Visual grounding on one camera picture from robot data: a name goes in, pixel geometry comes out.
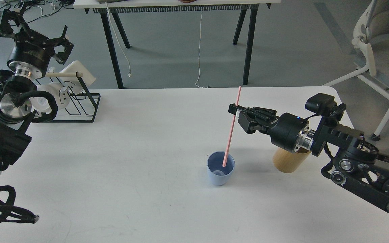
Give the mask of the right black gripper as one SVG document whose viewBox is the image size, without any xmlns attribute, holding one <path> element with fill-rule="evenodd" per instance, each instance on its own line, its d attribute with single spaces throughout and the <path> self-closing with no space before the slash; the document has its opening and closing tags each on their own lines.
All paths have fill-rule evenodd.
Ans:
<svg viewBox="0 0 389 243">
<path fill-rule="evenodd" d="M 242 107 L 230 104 L 230 114 L 238 118 L 238 123 L 247 134 L 259 131 L 270 135 L 272 144 L 294 153 L 301 147 L 300 139 L 309 127 L 307 119 L 284 113 L 277 116 L 277 111 L 261 107 Z"/>
</svg>

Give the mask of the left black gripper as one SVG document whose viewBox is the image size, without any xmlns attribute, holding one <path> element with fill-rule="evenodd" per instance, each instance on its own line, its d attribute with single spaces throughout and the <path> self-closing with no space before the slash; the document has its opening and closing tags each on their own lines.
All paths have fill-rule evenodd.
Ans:
<svg viewBox="0 0 389 243">
<path fill-rule="evenodd" d="M 26 9 L 5 9 L 0 17 L 0 37 L 15 41 L 7 66 L 15 76 L 45 76 L 51 57 L 59 64 L 65 64 L 74 45 L 66 37 L 68 26 L 64 26 L 61 37 L 52 39 L 53 46 L 29 43 L 34 41 L 34 34 L 23 18 L 25 11 Z M 57 47 L 62 47 L 63 50 L 56 51 Z"/>
</svg>

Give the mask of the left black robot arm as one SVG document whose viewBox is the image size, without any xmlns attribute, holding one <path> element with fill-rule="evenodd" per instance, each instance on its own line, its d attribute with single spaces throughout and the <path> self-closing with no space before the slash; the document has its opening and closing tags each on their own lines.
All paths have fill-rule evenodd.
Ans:
<svg viewBox="0 0 389 243">
<path fill-rule="evenodd" d="M 26 134 L 31 123 L 56 117 L 56 99 L 39 91 L 33 81 L 45 76 L 51 58 L 64 64 L 73 49 L 66 38 L 67 26 L 60 37 L 46 37 L 28 26 L 23 18 L 26 9 L 26 3 L 19 10 L 4 9 L 0 17 L 0 37 L 15 42 L 8 69 L 0 70 L 0 172 L 23 155 L 31 142 Z M 12 186 L 0 186 L 0 223 L 37 223 L 39 216 L 15 206 L 15 199 Z"/>
</svg>

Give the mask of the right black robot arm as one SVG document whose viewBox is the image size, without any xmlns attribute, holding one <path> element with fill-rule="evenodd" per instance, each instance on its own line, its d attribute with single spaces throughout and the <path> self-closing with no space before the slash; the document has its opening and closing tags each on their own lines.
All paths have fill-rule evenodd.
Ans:
<svg viewBox="0 0 389 243">
<path fill-rule="evenodd" d="M 230 104 L 229 113 L 248 134 L 267 134 L 279 148 L 294 153 L 300 148 L 318 156 L 324 151 L 330 162 L 321 169 L 325 178 L 389 213 L 389 155 L 365 140 L 361 131 L 339 124 L 345 105 L 336 103 L 315 109 L 321 120 L 316 130 L 309 120 L 272 109 L 244 108 Z"/>
</svg>

